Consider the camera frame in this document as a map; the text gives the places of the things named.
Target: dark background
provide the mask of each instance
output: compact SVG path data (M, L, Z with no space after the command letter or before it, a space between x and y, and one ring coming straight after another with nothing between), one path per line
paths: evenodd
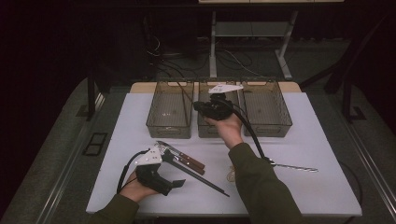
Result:
M387 10L392 10L365 46L351 75L396 133L396 11L390 7L392 3L355 0L345 1L339 8L302 11L293 38L360 40ZM96 74L100 91L106 92L113 85L131 85L154 76L146 53L147 33L154 33L165 45L191 57L196 36L209 35L209 12L163 11L144 21L147 12L80 11L72 6L68 1L0 2L0 216L68 96L89 72ZM272 12L267 15L277 17ZM242 13L235 19L251 19L250 14Z

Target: person's right hand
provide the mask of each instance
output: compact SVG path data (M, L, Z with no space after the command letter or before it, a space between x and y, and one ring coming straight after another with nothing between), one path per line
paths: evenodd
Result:
M242 122L235 114L231 114L229 118L223 120L214 120L207 117L204 117L204 120L216 126L219 136L224 140L227 148L231 149L244 142L241 136Z

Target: hand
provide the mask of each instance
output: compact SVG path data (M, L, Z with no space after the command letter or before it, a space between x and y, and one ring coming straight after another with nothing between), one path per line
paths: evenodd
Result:
M214 120L207 117L204 120L216 126L219 136L224 140L227 148L231 149L244 142L241 136L242 122L235 114L231 114L229 118L223 120Z
M120 195L123 195L132 201L139 203L144 198L149 195L158 194L154 189L143 186L136 178L136 172L133 171L129 176L127 183L122 190L120 191Z

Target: person's left hand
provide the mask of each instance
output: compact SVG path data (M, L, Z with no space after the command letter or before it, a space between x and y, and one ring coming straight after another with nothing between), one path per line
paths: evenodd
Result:
M137 180L135 171L131 173L125 183L127 184L120 191L120 195L123 195L136 203L139 203L141 200L148 197L149 195L158 194L158 192L154 189L143 186Z

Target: knife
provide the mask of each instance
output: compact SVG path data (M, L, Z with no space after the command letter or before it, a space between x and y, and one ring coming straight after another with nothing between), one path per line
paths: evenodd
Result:
M166 149L168 149L173 155L176 156L176 159L178 161L180 161L181 163L189 166L191 169L193 169L194 171L198 172L200 175L204 174L204 168L205 166L198 162L197 160L193 159L192 157L190 157L189 155L175 149L174 147L172 147L171 145L163 142L163 141L157 141L157 143L159 145L162 145L163 147L165 147Z

